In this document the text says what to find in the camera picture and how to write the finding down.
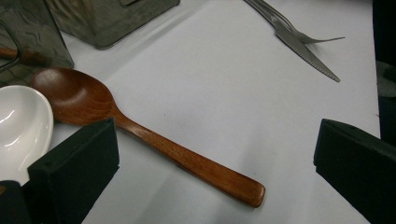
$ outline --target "metal container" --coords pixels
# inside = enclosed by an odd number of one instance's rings
[[[59,28],[106,49],[180,0],[46,0]]]
[[[0,87],[28,86],[44,67],[73,67],[44,0],[0,0]]]

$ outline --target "spoon bowl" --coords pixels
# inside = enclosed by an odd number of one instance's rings
[[[41,91],[59,121],[85,125],[114,118],[116,125],[157,149],[191,174],[253,207],[262,204],[264,186],[205,158],[125,117],[110,90],[99,80],[68,68],[47,68],[34,75],[32,87]]]
[[[27,167],[43,156],[52,137],[50,103],[25,86],[0,89],[0,180],[25,184]]]

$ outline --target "knife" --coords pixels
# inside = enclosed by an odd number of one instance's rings
[[[266,20],[268,20],[274,27],[276,36],[281,39],[289,48],[291,48],[297,55],[311,64],[319,72],[331,78],[336,82],[340,82],[337,77],[314,53],[309,50],[303,42],[298,39],[279,18],[268,11],[267,7],[261,5],[256,0],[245,0],[254,9],[256,9]]]

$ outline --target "utensil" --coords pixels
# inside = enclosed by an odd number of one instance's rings
[[[25,86],[0,89],[0,180],[25,184],[27,167],[43,156],[52,137],[50,103]]]
[[[86,125],[114,118],[118,127],[156,148],[191,174],[253,207],[261,205],[265,192],[261,183],[128,119],[117,108],[109,89],[99,80],[73,69],[48,68],[35,74],[31,84],[49,99],[57,120]]]
[[[328,40],[316,40],[300,32],[295,32],[293,25],[282,14],[277,12],[274,8],[269,6],[264,1],[260,0],[245,0],[253,8],[255,8],[265,19],[267,19],[276,29],[276,36],[280,38],[291,50],[304,59],[307,63],[311,64],[319,72],[331,78],[336,82],[341,79],[335,75],[315,54],[313,54],[304,44],[304,42],[324,42],[343,37],[337,37]]]
[[[298,31],[291,21],[288,20],[284,15],[282,15],[279,11],[277,11],[275,8],[271,7],[268,3],[264,2],[263,0],[245,0],[249,4],[255,5],[255,7],[262,11],[265,9],[269,10],[272,14],[277,16],[277,18],[288,28],[289,31],[293,33],[294,36],[296,36],[303,44],[315,44],[315,43],[322,43],[322,42],[327,42],[327,41],[334,41],[338,39],[343,39],[344,37],[336,37],[336,38],[330,38],[330,39],[314,39],[309,37],[308,35],[301,33]]]
[[[0,48],[0,59],[16,60],[18,51],[16,49]],[[26,65],[44,66],[51,63],[51,58],[48,58],[38,52],[26,50],[20,58],[20,63]]]

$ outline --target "spoon handle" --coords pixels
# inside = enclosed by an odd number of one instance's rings
[[[18,56],[18,52],[15,49],[0,48],[0,59],[14,60]]]
[[[265,187],[223,165],[203,157],[175,142],[120,115],[117,126],[159,150],[191,174],[253,207],[259,207],[265,193]]]

